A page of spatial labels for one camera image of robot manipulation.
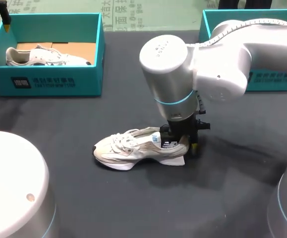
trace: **robotic arm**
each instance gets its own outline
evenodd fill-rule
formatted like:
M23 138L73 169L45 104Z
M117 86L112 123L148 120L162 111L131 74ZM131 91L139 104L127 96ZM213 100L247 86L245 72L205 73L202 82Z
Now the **robotic arm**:
M229 20L209 41L192 45L177 36L158 36L143 46L140 63L169 133L189 135L195 149L198 130L210 128L196 119L205 113L200 96L222 102L241 97L252 67L287 72L287 22Z
M7 4L5 0L0 0L0 16L2 18L2 23L6 32L9 32L11 17L9 15Z

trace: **shoelace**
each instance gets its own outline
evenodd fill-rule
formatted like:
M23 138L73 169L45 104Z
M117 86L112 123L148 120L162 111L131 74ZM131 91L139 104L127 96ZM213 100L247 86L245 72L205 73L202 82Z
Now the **shoelace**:
M131 135L131 133L135 131L138 131L138 129L128 130L123 134L117 133L111 135L111 138L113 139L113 145L111 145L112 149L114 149L114 146L116 146L117 149L122 151L130 151L131 149L133 149L136 143L135 138Z
M38 45L37 47L38 49L43 49L43 50L47 50L50 51L52 54L56 53L58 54L58 61L54 61L54 59L49 59L48 62L53 63L53 64L57 64L57 65L66 65L67 63L67 58L69 56L69 54L62 54L61 52L59 52L58 50L54 49L54 48L45 48L41 45Z

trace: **black table surface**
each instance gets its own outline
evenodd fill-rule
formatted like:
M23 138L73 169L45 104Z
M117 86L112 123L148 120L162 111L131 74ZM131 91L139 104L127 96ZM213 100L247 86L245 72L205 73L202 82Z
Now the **black table surface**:
M0 130L43 154L62 238L266 238L267 204L287 165L287 93L248 93L229 104L205 101L200 153L186 165L147 161L128 172L98 165L92 146L161 117L139 65L151 38L197 31L108 32L102 96L0 98Z

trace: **teal box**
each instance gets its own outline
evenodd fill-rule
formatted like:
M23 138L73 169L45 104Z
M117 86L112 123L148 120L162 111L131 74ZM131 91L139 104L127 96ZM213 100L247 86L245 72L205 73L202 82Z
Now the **teal box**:
M203 10L199 42L210 39L214 28L226 20L272 18L287 21L287 9ZM251 69L247 91L287 91L287 72Z
M100 96L105 37L100 13L11 14L0 24L0 96ZM5 51L17 43L96 43L93 65L7 66Z

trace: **white sneaker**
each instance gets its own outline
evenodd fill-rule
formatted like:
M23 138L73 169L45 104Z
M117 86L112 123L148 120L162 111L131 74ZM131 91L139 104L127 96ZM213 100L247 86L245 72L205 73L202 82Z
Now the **white sneaker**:
M187 137L161 147L159 127L129 130L99 141L93 148L95 158L116 170L130 170L137 162L152 158L164 165L184 165L183 155L189 147Z
M84 58L61 54L54 48L45 48L37 45L30 51L20 51L15 48L6 50L6 64L11 66L22 65L91 65Z

